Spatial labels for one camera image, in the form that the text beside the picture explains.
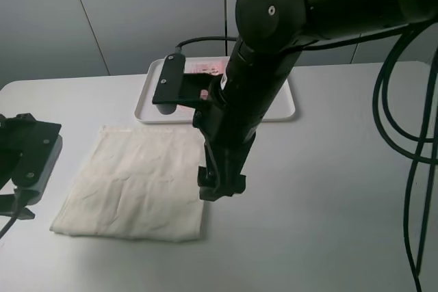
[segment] black bracket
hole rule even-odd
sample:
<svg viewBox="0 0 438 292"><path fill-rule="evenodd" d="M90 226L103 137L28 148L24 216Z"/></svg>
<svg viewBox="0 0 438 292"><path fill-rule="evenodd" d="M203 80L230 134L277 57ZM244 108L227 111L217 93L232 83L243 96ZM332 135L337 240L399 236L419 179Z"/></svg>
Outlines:
<svg viewBox="0 0 438 292"><path fill-rule="evenodd" d="M40 199L62 148L60 124L35 120L31 114L15 118L0 115L0 189L11 180L15 192L31 191L28 205ZM15 212L16 195L0 196L0 215ZM24 208L18 219L33 219L35 215Z"/></svg>
<svg viewBox="0 0 438 292"><path fill-rule="evenodd" d="M208 101L201 98L203 90L208 90L214 78L207 73L184 73L185 56L180 53L169 55L164 60L162 73L159 77L152 104L156 105L161 114L172 114L177 105L204 109Z"/></svg>

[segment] black mount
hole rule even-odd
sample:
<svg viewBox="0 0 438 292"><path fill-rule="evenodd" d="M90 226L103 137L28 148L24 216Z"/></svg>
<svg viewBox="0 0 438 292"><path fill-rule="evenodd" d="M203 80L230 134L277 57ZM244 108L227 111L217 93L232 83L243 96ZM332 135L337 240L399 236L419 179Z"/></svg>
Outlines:
<svg viewBox="0 0 438 292"><path fill-rule="evenodd" d="M37 121L31 114L15 118L0 114L0 189L9 180L16 186L15 194L0 196L0 215L13 216L18 191L28 190L35 195L28 205L41 199L61 151L60 129L60 124ZM20 220L34 218L27 208L18 215Z"/></svg>

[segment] white tray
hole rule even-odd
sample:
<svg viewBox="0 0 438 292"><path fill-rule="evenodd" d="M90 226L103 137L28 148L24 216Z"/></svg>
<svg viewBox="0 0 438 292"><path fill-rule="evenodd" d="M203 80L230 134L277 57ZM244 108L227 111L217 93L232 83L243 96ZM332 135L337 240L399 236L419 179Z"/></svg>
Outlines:
<svg viewBox="0 0 438 292"><path fill-rule="evenodd" d="M220 75L227 67L229 57L188 57L185 61L185 72L190 73L210 73ZM134 115L137 120L145 124L153 123L191 123L194 109L178 105L177 110L167 116L161 114L157 107L152 104L152 97L159 76L161 75L164 59L154 61L149 67L143 90L137 103ZM290 119L295 113L294 99L286 81L274 102L263 118L264 122L278 122Z"/></svg>

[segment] black cable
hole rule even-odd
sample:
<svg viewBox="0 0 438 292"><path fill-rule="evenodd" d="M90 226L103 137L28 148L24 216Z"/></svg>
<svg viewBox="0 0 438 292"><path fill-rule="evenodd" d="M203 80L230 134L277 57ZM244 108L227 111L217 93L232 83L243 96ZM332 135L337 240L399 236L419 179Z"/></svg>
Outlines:
<svg viewBox="0 0 438 292"><path fill-rule="evenodd" d="M409 24L409 25L405 25L404 27L398 27L397 29L379 32L377 34L371 34L369 36L357 37L357 38L338 41L338 42L332 42L330 44L322 44L320 46L303 47L302 50L303 51L324 51L327 49L334 49L334 48L338 48L338 47L350 46L351 44L361 44L363 42L385 39L385 38L392 37L392 36L399 36L400 34L403 34L404 32L412 31L413 29L416 29L416 28L428 27L428 26L430 26L430 24L434 23L435 21Z"/></svg>
<svg viewBox="0 0 438 292"><path fill-rule="evenodd" d="M436 72L438 72L438 48L435 51L430 72L431 74L432 72L435 72L435 75L437 74ZM435 179L435 166L438 164L436 161L437 153L438 153L438 107L437 107L437 114L435 115L435 128L433 133L433 140L434 142L432 144L431 158L434 159L435 162L431 164L429 167L426 199L424 201L422 228L421 228L420 242L418 244L418 253L417 253L417 263L416 263L417 275L420 274L422 269L424 246L426 244L427 227L429 221L430 204L432 202L433 184Z"/></svg>
<svg viewBox="0 0 438 292"><path fill-rule="evenodd" d="M385 140L389 140L390 143L388 144L394 148L396 146L403 152L407 152L406 150L403 150L398 145L396 145L386 134L386 131L383 128L382 122L380 120L380 116L378 113L378 99L380 90L383 84L384 79L389 79L391 76L391 73L393 72L394 66L400 57L401 53L406 49L407 45L412 42L423 30L425 27L421 27L418 29L415 29L411 32L406 32L402 35L402 37L397 41L396 45L392 49L391 53L389 54L388 58L386 59L385 63L383 64L383 67L378 75L376 86L374 88L373 93L373 116L374 121L376 123L376 127L379 130L379 133L384 137ZM415 171L417 170L418 163L422 159L420 156L422 153L422 149L424 147L424 140L427 136L427 130L430 122L430 113L432 111L432 103L433 103L433 94L435 89L435 84L437 80L437 73L435 67L432 67L429 74L428 79L428 86L426 91L426 102L424 106L424 113L423 113L423 122L422 122L422 128L420 132L420 138L419 142L417 144L417 148L415 150L415 154L412 155L413 162L411 165L411 169L409 170L409 177L407 181L405 196L404 196L404 210L403 210L403 237L404 237L404 246L406 249L408 261L409 261L409 267L411 268L411 273L413 276L413 279L415 281L415 287L417 289L417 292L421 292L421 284L420 279L418 278L417 270L415 268L415 263L413 260L412 250L411 250L411 243L409 239L409 207L411 203L411 192L413 187L413 180L415 178Z"/></svg>
<svg viewBox="0 0 438 292"><path fill-rule="evenodd" d="M176 47L175 47L175 53L180 53L182 51L182 48L187 44L193 44L194 42L200 42L200 41L237 41L236 37L226 37L226 36L208 36L208 37L199 37L199 38L193 38L181 41Z"/></svg>
<svg viewBox="0 0 438 292"><path fill-rule="evenodd" d="M9 229L15 224L21 211L27 206L27 203L38 195L37 191L32 190L18 190L16 193L15 210L11 216L11 219L6 223L6 225L0 230L0 239L5 236Z"/></svg>
<svg viewBox="0 0 438 292"><path fill-rule="evenodd" d="M302 51L302 50L304 50L306 47L311 46L312 44L316 44L317 42L318 42L318 40L314 40L314 41L308 42L308 43L306 43L306 44L300 46L300 48L301 48L300 50Z"/></svg>
<svg viewBox="0 0 438 292"><path fill-rule="evenodd" d="M382 87L382 107L383 111L385 112L385 116L388 119L389 124L391 127L397 131L401 136L407 138L408 140L413 140L414 142L418 142L419 138L411 135L410 133L407 133L403 128L401 128L398 123L394 120L394 117L391 114L391 111L389 110L389 104L388 104L388 89L389 89L389 75L384 77L383 79L383 87ZM432 143L434 141L434 138L426 138L424 142L426 143Z"/></svg>
<svg viewBox="0 0 438 292"><path fill-rule="evenodd" d="M9 221L6 223L6 225L0 230L0 239L3 236L5 236L5 234L12 227L12 225L15 224L16 220L18 219L19 214L20 214L19 212L18 213L14 213L13 216L11 217L11 219L9 219Z"/></svg>
<svg viewBox="0 0 438 292"><path fill-rule="evenodd" d="M374 122L376 124L376 128L377 128L378 132L380 133L382 138L387 142L387 144L389 146L391 146L391 148L393 148L396 152L400 153L401 155L404 155L405 157L407 157L409 159L417 160L420 163L431 164L431 163L435 162L434 159L430 159L427 157L422 157L421 155L413 154L413 153L399 147L399 145L397 145L396 143L394 143L394 141L388 136L385 128L383 127L383 124L381 122L381 117L380 117L380 114L378 111L378 100L380 98L379 96L380 96L380 90L382 87L383 79L387 75L391 74L391 72L394 69L394 66L396 65L396 62L397 62L398 58L400 57L401 53L426 28L427 28L427 26L424 26L424 27L420 27L420 28L416 29L413 32L406 32L399 39L399 41L397 41L396 45L394 46L394 48L392 49L388 58L386 59L385 63L383 64L381 71L377 77L376 85L374 87L374 92L373 92L372 112L373 112ZM432 94L431 97L433 97L434 86L435 86L435 84L433 86L428 85L426 99L428 99L428 96L430 96L430 94Z"/></svg>

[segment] white wall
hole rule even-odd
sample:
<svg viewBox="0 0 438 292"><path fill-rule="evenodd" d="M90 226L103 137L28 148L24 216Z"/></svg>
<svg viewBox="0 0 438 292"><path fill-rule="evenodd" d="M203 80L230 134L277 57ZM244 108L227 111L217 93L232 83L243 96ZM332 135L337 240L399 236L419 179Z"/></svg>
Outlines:
<svg viewBox="0 0 438 292"><path fill-rule="evenodd" d="M112 75L147 72L180 41L224 35L224 0L83 0ZM189 56L222 56L224 42L187 46Z"/></svg>
<svg viewBox="0 0 438 292"><path fill-rule="evenodd" d="M79 0L0 0L0 8L0 89L107 74Z"/></svg>

